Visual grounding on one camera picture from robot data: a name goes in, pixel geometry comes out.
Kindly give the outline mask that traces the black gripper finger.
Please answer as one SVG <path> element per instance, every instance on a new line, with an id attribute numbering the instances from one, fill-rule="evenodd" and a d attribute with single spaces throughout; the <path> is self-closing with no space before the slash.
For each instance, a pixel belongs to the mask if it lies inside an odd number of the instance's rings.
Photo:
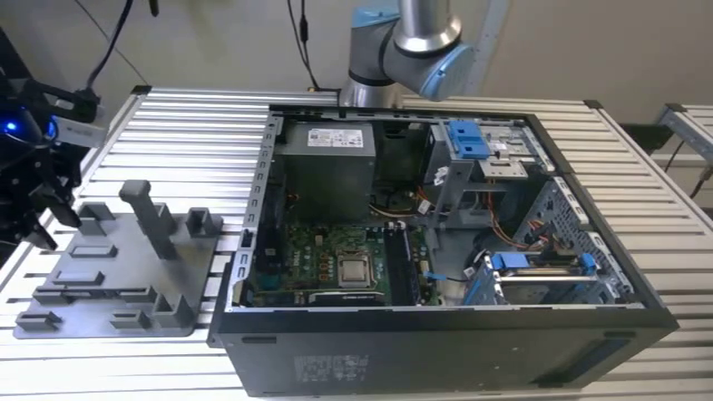
<path id="1" fill-rule="evenodd" d="M 78 228 L 81 221 L 76 211 L 72 209 L 73 195 L 72 191 L 61 185 L 53 187 L 44 184 L 40 190 L 40 200 L 49 208 L 50 213 L 64 226 Z"/>
<path id="2" fill-rule="evenodd" d="M 57 249 L 57 243 L 40 224 L 36 215 L 22 215 L 17 218 L 17 235 L 25 242 L 46 251 Z"/>

